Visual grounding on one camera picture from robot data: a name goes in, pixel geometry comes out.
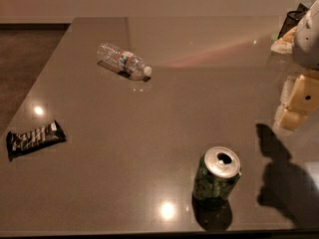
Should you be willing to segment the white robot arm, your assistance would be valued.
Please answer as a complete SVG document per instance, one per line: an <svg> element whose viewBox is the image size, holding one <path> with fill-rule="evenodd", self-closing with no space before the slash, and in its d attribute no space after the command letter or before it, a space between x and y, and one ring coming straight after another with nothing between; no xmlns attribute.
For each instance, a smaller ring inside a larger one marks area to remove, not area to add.
<svg viewBox="0 0 319 239"><path fill-rule="evenodd" d="M319 0L287 13L271 51L291 55L305 70L287 77L274 119L277 128L294 131L319 108Z"/></svg>

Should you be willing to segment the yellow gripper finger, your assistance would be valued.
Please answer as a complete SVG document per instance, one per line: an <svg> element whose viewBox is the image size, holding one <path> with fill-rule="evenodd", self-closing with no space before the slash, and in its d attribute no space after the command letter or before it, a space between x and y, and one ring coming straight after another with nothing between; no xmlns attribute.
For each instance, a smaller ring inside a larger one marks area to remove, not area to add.
<svg viewBox="0 0 319 239"><path fill-rule="evenodd" d="M311 71L297 77L287 106L302 114L312 114L319 108L318 71Z"/></svg>
<svg viewBox="0 0 319 239"><path fill-rule="evenodd" d="M289 110L284 105L280 105L275 113L274 124L277 127L294 131L297 128L300 128L307 119L307 115L301 114L295 110Z"/></svg>

